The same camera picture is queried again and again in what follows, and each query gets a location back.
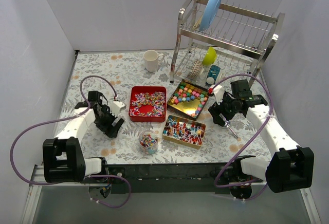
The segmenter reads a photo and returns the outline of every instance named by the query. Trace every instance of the transparent container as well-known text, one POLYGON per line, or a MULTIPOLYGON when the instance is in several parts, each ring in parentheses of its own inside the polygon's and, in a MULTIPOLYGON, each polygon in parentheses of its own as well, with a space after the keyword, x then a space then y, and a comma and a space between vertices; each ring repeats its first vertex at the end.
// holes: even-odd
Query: transparent container
POLYGON ((151 130, 145 130, 138 136, 138 143, 145 154, 152 155, 158 151, 159 142, 157 135, 151 130))

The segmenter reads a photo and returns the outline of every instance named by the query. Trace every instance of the gray floor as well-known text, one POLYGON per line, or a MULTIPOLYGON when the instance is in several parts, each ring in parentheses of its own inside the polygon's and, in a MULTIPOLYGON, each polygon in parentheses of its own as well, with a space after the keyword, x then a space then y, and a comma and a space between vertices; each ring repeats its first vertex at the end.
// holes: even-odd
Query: gray floor
MULTIPOLYGON (((110 195, 116 204, 126 195, 110 195)), ((120 209, 90 201, 87 186, 44 186, 33 223, 310 223, 300 191, 267 189, 242 203, 211 193, 139 193, 120 209)))

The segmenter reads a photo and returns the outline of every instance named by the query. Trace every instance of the red box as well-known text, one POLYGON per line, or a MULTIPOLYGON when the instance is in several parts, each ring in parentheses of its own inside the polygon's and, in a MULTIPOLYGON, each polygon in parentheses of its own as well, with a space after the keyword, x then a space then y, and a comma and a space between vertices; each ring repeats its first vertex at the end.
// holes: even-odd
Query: red box
MULTIPOLYGON (((129 103, 129 117, 133 122, 165 122, 166 121, 166 112, 167 112, 167 90, 162 86, 135 86, 132 88, 132 94, 130 96, 129 103), (132 102, 136 101, 135 94, 146 93, 148 92, 150 95, 154 94, 154 92, 164 92, 165 103, 164 103, 164 116, 162 117, 150 117, 150 116, 131 116, 129 110, 134 108, 132 106, 132 102)), ((141 106, 139 108, 141 113, 147 113, 152 111, 153 107, 151 105, 141 106)))

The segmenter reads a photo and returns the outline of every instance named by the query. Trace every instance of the white mug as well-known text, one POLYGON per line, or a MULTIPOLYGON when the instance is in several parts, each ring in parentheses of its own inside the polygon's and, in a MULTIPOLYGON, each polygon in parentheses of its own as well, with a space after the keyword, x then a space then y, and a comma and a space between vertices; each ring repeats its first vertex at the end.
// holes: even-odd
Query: white mug
POLYGON ((155 50, 148 50, 144 53, 144 65, 147 71, 155 72, 159 68, 159 62, 162 61, 165 56, 160 53, 158 54, 155 50))

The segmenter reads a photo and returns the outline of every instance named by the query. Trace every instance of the white wall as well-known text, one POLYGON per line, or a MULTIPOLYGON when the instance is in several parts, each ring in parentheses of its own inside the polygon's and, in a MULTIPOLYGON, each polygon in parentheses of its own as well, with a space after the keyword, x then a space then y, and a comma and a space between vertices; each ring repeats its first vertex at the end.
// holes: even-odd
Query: white wall
MULTIPOLYGON (((10 146, 23 129, 57 118, 74 51, 47 0, 0 0, 0 25, 0 223, 20 223, 28 184, 10 166, 10 146)), ((18 142, 14 159, 25 177, 52 131, 37 128, 18 142)))
POLYGON ((329 223, 329 0, 282 0, 282 33, 264 65, 280 122, 315 154, 311 192, 329 223))
MULTIPOLYGON (((184 1, 48 0, 73 48, 82 51, 172 49, 178 11, 184 1)), ((270 14, 281 2, 228 1, 270 14)))

